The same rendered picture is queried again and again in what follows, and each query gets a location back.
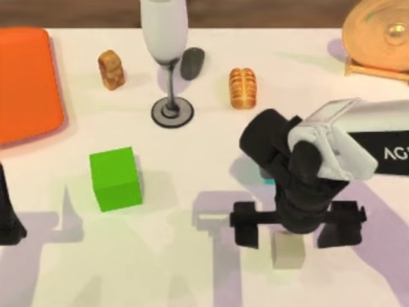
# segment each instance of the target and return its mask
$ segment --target green cube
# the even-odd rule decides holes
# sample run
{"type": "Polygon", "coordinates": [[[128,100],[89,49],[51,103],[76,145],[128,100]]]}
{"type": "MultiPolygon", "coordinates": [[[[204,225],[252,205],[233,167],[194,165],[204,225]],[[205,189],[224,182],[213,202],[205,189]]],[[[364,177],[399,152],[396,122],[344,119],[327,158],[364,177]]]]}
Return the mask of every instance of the green cube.
{"type": "Polygon", "coordinates": [[[102,212],[142,204],[132,147],[93,153],[89,162],[93,190],[102,212]]]}

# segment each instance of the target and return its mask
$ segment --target small beige block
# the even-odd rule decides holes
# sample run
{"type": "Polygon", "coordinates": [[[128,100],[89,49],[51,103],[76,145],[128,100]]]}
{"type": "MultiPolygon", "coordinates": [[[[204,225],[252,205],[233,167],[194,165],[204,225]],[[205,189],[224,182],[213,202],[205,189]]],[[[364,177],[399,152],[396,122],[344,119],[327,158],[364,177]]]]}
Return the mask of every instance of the small beige block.
{"type": "Polygon", "coordinates": [[[274,269],[301,269],[305,260],[304,236],[274,232],[272,256],[274,269]]]}

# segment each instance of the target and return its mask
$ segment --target black oval object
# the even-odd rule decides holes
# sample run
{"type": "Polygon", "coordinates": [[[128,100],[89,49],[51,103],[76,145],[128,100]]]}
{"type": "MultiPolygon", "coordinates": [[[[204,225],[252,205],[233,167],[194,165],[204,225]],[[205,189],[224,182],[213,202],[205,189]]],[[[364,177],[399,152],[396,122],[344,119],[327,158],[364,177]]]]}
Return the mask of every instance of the black oval object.
{"type": "Polygon", "coordinates": [[[180,75],[186,81],[195,79],[199,74],[205,61],[205,52],[197,47],[185,50],[181,57],[180,75]]]}

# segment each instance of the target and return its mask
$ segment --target golden gong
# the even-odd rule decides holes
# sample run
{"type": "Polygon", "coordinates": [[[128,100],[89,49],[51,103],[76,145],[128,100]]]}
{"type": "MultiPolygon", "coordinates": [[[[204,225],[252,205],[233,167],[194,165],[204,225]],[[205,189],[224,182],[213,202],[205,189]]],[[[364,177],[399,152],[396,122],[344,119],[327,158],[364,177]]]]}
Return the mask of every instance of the golden gong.
{"type": "Polygon", "coordinates": [[[361,0],[347,16],[345,74],[409,82],[409,0],[361,0]]]}

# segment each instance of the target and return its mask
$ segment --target orange object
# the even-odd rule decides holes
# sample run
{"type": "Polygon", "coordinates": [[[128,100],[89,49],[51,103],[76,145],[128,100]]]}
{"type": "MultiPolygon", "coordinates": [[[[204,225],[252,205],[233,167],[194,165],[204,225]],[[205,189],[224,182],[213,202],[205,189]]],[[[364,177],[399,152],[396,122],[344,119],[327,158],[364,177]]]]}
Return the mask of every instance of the orange object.
{"type": "Polygon", "coordinates": [[[50,132],[63,122],[48,33],[0,29],[0,144],[50,132]]]}

